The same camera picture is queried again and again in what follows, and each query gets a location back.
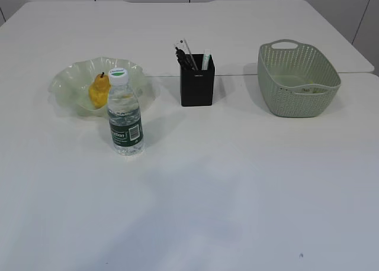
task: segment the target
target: pear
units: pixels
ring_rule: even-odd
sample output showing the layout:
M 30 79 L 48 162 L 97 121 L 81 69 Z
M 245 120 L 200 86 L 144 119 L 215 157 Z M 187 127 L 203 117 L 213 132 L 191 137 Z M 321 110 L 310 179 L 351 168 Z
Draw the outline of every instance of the pear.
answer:
M 96 76 L 95 81 L 89 86 L 88 90 L 89 98 L 94 107 L 101 108 L 107 104 L 110 87 L 109 78 L 104 72 Z

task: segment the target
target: white bottle cap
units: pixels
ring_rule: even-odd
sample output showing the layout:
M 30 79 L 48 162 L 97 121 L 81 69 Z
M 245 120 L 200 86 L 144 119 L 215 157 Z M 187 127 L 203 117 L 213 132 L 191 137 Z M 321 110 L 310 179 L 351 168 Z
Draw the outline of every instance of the white bottle cap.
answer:
M 113 68 L 108 72 L 108 77 L 113 86 L 122 86 L 129 82 L 128 71 L 124 68 Z

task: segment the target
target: water bottle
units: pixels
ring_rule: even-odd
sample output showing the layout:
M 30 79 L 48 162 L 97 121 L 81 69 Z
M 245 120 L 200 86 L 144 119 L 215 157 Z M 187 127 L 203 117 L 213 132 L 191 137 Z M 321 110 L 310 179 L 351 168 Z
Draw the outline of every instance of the water bottle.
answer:
M 114 68 L 108 77 L 108 116 L 115 150 L 130 156 L 143 150 L 141 111 L 138 99 L 129 85 L 126 69 Z

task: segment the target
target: black pen holder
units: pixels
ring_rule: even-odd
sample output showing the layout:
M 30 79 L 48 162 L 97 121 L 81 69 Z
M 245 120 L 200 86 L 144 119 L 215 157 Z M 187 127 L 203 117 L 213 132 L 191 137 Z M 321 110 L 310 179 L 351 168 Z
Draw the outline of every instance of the black pen holder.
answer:
M 214 64 L 209 57 L 208 70 L 201 70 L 202 54 L 193 54 L 198 71 L 180 68 L 180 96 L 183 107 L 212 105 L 214 85 Z

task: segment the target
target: glass bowl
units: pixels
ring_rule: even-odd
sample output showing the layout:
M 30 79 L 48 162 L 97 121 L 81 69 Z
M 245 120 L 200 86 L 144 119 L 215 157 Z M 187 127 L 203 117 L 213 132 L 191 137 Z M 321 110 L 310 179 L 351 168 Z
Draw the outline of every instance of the glass bowl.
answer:
M 141 111 L 148 109 L 156 98 L 156 91 L 140 66 L 123 59 L 99 57 L 76 62 L 54 77 L 49 92 L 55 96 L 60 107 L 71 108 L 80 116 L 105 116 L 107 106 L 95 108 L 89 98 L 88 88 L 97 74 L 108 74 L 109 70 L 115 67 L 127 69 L 129 82 L 138 98 Z

